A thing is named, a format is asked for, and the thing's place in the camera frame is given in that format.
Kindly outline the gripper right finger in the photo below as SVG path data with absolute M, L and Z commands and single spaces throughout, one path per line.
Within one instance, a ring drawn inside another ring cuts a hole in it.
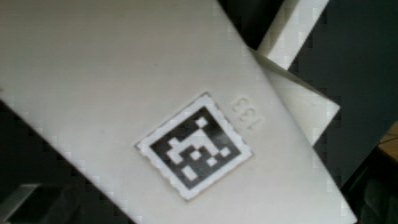
M 375 148 L 343 185 L 354 224 L 398 224 L 398 161 Z

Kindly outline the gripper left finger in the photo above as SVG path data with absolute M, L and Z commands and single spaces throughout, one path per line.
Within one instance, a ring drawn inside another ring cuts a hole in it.
M 0 224 L 79 224 L 75 187 L 22 184 L 0 202 Z

